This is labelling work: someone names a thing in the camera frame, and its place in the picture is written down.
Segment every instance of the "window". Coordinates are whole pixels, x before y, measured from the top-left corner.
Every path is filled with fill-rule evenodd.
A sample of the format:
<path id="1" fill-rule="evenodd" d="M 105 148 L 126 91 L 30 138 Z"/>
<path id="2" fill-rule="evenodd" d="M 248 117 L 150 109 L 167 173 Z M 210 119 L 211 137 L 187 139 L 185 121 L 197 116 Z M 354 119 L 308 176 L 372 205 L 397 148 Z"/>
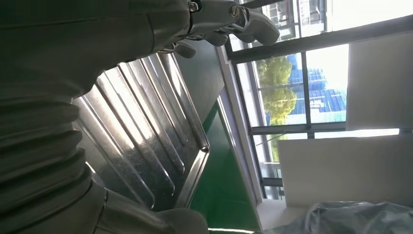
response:
<path id="1" fill-rule="evenodd" d="M 278 154 L 282 140 L 412 134 L 412 129 L 346 131 L 349 43 L 411 31 L 409 6 L 410 0 L 391 5 L 373 0 L 284 0 L 259 9 L 280 30 L 276 45 L 246 44 L 231 37 L 233 51 L 227 55 L 240 88 L 264 196 L 285 199 Z"/>
<path id="2" fill-rule="evenodd" d="M 281 178 L 278 141 L 294 139 L 307 139 L 307 133 L 254 136 L 255 149 L 263 177 Z"/>
<path id="3" fill-rule="evenodd" d="M 300 54 L 238 64 L 238 71 L 251 126 L 305 123 Z"/>
<path id="4" fill-rule="evenodd" d="M 348 48 L 345 44 L 306 52 L 312 123 L 346 121 Z"/>
<path id="5" fill-rule="evenodd" d="M 285 200 L 284 187 L 265 186 L 264 189 L 268 199 Z"/>
<path id="6" fill-rule="evenodd" d="M 392 4 L 376 0 L 283 0 L 257 10 L 280 30 L 278 42 L 282 42 L 408 16 L 413 14 L 411 4 L 411 0 L 395 0 Z M 230 39 L 233 51 L 261 46 L 257 42 L 243 43 L 236 37 Z"/>

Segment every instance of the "white panel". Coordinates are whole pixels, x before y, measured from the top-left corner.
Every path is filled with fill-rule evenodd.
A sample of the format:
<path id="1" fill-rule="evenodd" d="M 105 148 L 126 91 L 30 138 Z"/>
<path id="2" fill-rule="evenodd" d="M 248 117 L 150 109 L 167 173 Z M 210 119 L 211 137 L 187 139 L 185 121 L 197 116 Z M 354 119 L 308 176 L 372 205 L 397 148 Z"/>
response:
<path id="1" fill-rule="evenodd" d="M 413 136 L 280 140 L 287 207 L 325 201 L 413 205 Z"/>
<path id="2" fill-rule="evenodd" d="M 413 33 L 350 44 L 347 129 L 413 127 Z"/>

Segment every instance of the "stainless steel tray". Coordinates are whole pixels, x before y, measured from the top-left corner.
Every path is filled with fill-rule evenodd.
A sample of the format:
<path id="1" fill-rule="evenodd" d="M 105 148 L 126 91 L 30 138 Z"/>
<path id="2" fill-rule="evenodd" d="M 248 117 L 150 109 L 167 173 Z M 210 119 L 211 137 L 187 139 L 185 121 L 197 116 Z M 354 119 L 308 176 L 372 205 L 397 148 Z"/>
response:
<path id="1" fill-rule="evenodd" d="M 209 143 L 173 55 L 121 63 L 74 104 L 95 181 L 155 211 L 189 205 Z"/>

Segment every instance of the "glass pane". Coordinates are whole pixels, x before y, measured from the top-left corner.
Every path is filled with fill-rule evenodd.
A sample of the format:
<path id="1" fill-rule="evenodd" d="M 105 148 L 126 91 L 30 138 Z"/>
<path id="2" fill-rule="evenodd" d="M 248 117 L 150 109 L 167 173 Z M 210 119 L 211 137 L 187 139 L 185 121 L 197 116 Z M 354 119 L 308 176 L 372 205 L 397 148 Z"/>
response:
<path id="1" fill-rule="evenodd" d="M 260 164 L 262 177 L 281 178 L 278 140 L 307 139 L 307 133 L 256 135 L 255 149 Z"/>
<path id="2" fill-rule="evenodd" d="M 264 187 L 267 199 L 285 200 L 284 187 Z"/>
<path id="3" fill-rule="evenodd" d="M 355 131 L 345 131 L 345 132 L 326 132 L 326 133 L 315 133 L 316 139 L 323 138 L 339 138 L 339 137 L 375 137 L 375 136 L 391 136 L 398 135 L 400 130 L 398 128 L 393 129 L 366 129 L 366 130 L 355 130 Z"/>
<path id="4" fill-rule="evenodd" d="M 378 3 L 376 0 L 284 0 L 257 10 L 270 18 L 279 29 L 280 38 L 277 42 L 413 14 L 411 0 L 394 0 L 391 4 Z M 230 37 L 230 40 L 233 51 L 261 46 L 257 42 L 243 43 L 235 36 Z"/>
<path id="5" fill-rule="evenodd" d="M 252 127 L 306 122 L 301 54 L 237 66 Z"/>
<path id="6" fill-rule="evenodd" d="M 306 54 L 311 122 L 345 121 L 348 44 L 307 51 Z"/>

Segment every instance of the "blue glass facade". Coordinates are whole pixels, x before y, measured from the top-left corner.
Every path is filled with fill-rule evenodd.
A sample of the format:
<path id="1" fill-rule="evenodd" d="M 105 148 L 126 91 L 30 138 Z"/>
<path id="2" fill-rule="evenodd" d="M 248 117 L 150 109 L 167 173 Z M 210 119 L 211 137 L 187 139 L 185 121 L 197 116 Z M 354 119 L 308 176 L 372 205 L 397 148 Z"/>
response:
<path id="1" fill-rule="evenodd" d="M 297 55 L 287 56 L 292 64 L 290 84 L 302 84 L 302 69 L 297 63 Z M 310 108 L 312 122 L 345 121 L 347 94 L 343 90 L 328 89 L 327 80 L 323 70 L 308 67 L 308 87 L 310 95 Z M 297 95 L 297 103 L 289 115 L 287 124 L 294 123 L 294 115 L 305 115 L 304 91 L 302 86 L 292 86 Z"/>

